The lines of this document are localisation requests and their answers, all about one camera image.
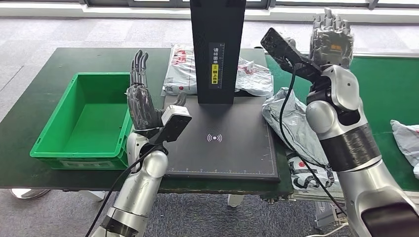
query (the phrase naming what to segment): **floor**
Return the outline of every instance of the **floor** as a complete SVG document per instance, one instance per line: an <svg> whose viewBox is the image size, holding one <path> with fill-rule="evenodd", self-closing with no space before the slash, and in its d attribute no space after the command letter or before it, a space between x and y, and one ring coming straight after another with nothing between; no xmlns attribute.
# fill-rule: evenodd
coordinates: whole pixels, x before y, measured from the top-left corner
<svg viewBox="0 0 419 237"><path fill-rule="evenodd" d="M269 27L308 51L310 24L245 22L242 47L257 46ZM357 52L419 53L419 26L352 29ZM190 21L0 18L0 120L57 47L170 47L174 42L192 43ZM18 200L0 190L0 237L84 236L100 205L78 193L54 190ZM269 205L246 196L241 206L230 208L227 195L158 195L145 236L303 237L320 233L314 213L311 201ZM351 235L345 227L333 236Z"/></svg>

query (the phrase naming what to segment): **white label on bin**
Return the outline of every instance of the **white label on bin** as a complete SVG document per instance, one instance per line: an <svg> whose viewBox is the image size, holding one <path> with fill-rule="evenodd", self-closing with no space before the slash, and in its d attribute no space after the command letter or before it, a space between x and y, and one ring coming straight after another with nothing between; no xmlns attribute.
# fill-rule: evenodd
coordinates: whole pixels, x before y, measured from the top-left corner
<svg viewBox="0 0 419 237"><path fill-rule="evenodd" d="M105 166L105 167L114 167L114 164L112 164L112 162L110 161L66 161L66 160L60 160L60 162L63 164L63 166L65 167L101 167L101 166Z"/></svg>

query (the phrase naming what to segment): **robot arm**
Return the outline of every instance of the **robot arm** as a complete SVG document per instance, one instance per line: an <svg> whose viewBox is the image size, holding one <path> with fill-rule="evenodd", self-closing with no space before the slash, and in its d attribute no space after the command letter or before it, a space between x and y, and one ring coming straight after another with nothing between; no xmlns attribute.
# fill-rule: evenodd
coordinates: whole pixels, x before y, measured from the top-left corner
<svg viewBox="0 0 419 237"><path fill-rule="evenodd" d="M318 50L310 51L310 59L272 28L261 44L284 71L295 70L297 76L312 82L306 118L337 172L353 232L361 237L418 236L418 209L381 159L359 97L358 80L348 70L350 29L346 22L336 28L340 22L330 10L323 23L315 20L311 49ZM317 34L327 37L319 40Z"/></svg>
<svg viewBox="0 0 419 237"><path fill-rule="evenodd" d="M145 74L147 58L148 54L141 50L136 53L131 65L130 87L126 91L134 127L126 144L128 164L132 168L118 198L92 237L144 235L168 166L168 152L163 142L176 141L191 120L187 108L183 107L186 102L184 93L179 94L175 104L166 110L154 108Z"/></svg>

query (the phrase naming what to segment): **wireless charging symbol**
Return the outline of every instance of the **wireless charging symbol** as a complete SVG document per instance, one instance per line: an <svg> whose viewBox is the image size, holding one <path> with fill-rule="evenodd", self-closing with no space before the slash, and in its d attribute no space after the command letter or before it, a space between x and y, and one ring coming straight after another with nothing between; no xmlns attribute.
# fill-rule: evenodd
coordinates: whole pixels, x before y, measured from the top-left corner
<svg viewBox="0 0 419 237"><path fill-rule="evenodd" d="M209 142L212 142L212 141L221 142L222 141L222 136L221 136L221 134L218 134L216 136L208 134L207 141L209 141Z"/></svg>

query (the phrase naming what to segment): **green plastic bin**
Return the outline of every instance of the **green plastic bin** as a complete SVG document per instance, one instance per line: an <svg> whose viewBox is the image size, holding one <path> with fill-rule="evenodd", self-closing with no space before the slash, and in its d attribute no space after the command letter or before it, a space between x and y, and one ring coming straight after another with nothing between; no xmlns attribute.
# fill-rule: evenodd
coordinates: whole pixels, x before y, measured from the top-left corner
<svg viewBox="0 0 419 237"><path fill-rule="evenodd" d="M77 73L32 147L53 169L125 169L129 73Z"/></svg>

